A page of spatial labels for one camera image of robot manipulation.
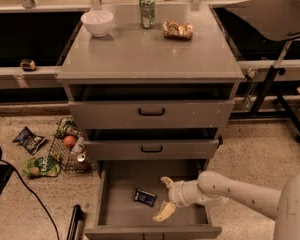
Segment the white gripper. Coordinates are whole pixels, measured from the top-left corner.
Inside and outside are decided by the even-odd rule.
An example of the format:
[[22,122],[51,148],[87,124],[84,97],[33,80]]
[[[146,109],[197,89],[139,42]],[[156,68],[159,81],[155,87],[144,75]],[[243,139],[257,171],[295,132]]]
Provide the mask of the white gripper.
[[196,204],[201,195],[201,190],[198,188],[198,181],[177,181],[174,182],[171,178],[163,176],[160,178],[168,189],[168,198],[170,202],[164,201],[159,212],[152,218],[154,222],[163,222],[171,217],[177,208],[188,207],[191,204]]

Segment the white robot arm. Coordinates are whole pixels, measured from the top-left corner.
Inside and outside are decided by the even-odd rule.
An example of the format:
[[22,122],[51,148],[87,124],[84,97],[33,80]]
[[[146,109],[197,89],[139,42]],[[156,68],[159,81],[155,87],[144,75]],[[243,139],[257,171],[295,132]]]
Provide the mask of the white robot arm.
[[192,204],[220,205],[232,199],[275,222],[273,240],[300,240],[300,174],[281,190],[232,180],[213,171],[204,171],[196,180],[176,181],[162,177],[168,189],[167,201],[153,217],[168,219],[177,208]]

